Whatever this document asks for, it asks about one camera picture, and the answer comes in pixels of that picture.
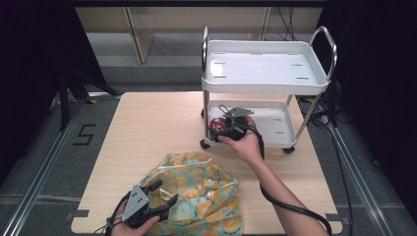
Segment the patterned cloth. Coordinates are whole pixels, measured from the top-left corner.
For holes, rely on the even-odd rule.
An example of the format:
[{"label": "patterned cloth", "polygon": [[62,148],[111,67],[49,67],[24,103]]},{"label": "patterned cloth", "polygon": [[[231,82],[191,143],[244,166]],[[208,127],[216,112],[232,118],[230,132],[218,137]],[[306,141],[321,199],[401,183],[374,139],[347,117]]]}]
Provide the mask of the patterned cloth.
[{"label": "patterned cloth", "polygon": [[149,194],[149,206],[158,207],[178,193],[178,202],[166,221],[148,235],[242,235],[243,220],[235,196],[238,182],[202,152],[170,153],[141,182],[161,179]]}]

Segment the rolling cart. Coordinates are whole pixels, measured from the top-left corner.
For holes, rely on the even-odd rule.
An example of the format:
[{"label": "rolling cart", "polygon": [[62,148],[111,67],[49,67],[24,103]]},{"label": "rolling cart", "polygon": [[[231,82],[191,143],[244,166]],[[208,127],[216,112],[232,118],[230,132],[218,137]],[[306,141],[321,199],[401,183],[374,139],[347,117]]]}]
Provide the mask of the rolling cart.
[{"label": "rolling cart", "polygon": [[[326,74],[313,41],[323,32],[331,50],[331,64]],[[205,138],[202,148],[223,146],[209,134],[209,122],[222,117],[219,106],[243,107],[254,112],[251,117],[264,138],[265,148],[294,150],[320,96],[326,91],[336,64],[336,45],[325,27],[313,33],[309,43],[303,41],[237,41],[209,40],[205,26],[202,51],[202,87]],[[210,100],[210,93],[288,94],[286,101]],[[293,95],[314,95],[298,131],[295,130],[289,102]]]}]

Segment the light wood surface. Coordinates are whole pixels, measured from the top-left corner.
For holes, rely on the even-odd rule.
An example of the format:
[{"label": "light wood surface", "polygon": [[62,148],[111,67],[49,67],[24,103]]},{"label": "light wood surface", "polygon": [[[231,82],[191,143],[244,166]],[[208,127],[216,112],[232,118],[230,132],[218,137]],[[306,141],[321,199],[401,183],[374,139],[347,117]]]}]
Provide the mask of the light wood surface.
[{"label": "light wood surface", "polygon": [[[210,99],[286,100],[286,95],[211,94]],[[239,181],[238,198],[245,234],[282,234],[279,220],[264,199],[251,169],[229,147],[201,149],[204,120],[201,92],[127,92],[117,107],[107,136],[89,178],[79,209],[88,217],[76,217],[72,230],[92,233],[105,224],[120,199],[171,152],[205,151]],[[295,101],[290,104],[296,131],[303,121]],[[267,148],[266,161],[282,181],[312,211],[325,216],[337,213],[308,130],[286,154]],[[333,233],[340,222],[331,222]]]}]

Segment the green cloth bag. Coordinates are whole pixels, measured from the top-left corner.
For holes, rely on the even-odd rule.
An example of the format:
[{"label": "green cloth bag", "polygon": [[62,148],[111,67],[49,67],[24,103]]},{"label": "green cloth bag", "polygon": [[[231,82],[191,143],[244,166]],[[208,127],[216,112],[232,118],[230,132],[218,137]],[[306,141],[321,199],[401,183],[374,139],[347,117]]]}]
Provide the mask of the green cloth bag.
[{"label": "green cloth bag", "polygon": [[168,220],[147,235],[242,235],[243,220],[235,194],[238,182],[203,152],[169,153],[141,182],[162,186],[149,194],[149,207],[166,204],[178,194]]}]

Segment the metal cart handle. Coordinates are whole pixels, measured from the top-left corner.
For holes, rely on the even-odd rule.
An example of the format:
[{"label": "metal cart handle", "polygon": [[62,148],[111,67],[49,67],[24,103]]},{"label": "metal cart handle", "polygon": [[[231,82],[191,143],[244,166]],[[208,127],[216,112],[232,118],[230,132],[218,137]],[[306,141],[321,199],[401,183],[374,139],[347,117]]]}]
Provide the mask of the metal cart handle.
[{"label": "metal cart handle", "polygon": [[205,25],[205,31],[203,35],[203,47],[202,47],[202,77],[206,78],[206,67],[208,62],[208,49],[209,49],[209,27]]},{"label": "metal cart handle", "polygon": [[336,66],[337,49],[336,49],[336,44],[334,43],[334,40],[331,37],[330,32],[328,31],[326,27],[319,27],[316,29],[316,31],[313,33],[312,39],[309,42],[309,46],[310,47],[312,46],[313,41],[316,38],[316,35],[320,31],[322,31],[326,35],[326,38],[328,39],[328,44],[330,44],[330,47],[331,47],[331,65],[330,65],[330,69],[328,70],[328,75],[325,78],[325,81],[328,82],[331,78],[331,75],[333,74],[334,67]]}]

